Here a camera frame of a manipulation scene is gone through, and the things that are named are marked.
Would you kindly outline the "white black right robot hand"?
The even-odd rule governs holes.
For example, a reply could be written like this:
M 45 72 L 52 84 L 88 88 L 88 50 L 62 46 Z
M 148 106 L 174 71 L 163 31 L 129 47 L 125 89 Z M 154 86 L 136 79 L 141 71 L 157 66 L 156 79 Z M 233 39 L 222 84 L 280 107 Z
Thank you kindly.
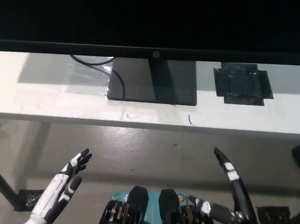
M 189 201 L 203 214 L 223 224 L 258 224 L 251 199 L 231 161 L 217 147 L 214 154 L 229 180 L 234 200 L 234 209 L 200 199 L 193 195 L 187 196 Z

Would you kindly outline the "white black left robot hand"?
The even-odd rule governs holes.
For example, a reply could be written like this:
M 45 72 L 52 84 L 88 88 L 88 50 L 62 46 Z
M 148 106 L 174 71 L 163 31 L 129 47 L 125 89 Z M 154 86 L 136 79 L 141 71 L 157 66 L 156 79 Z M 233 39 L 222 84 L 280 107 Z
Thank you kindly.
M 81 184 L 82 177 L 77 174 L 86 169 L 91 157 L 88 148 L 73 157 L 51 180 L 24 224 L 54 223 Z

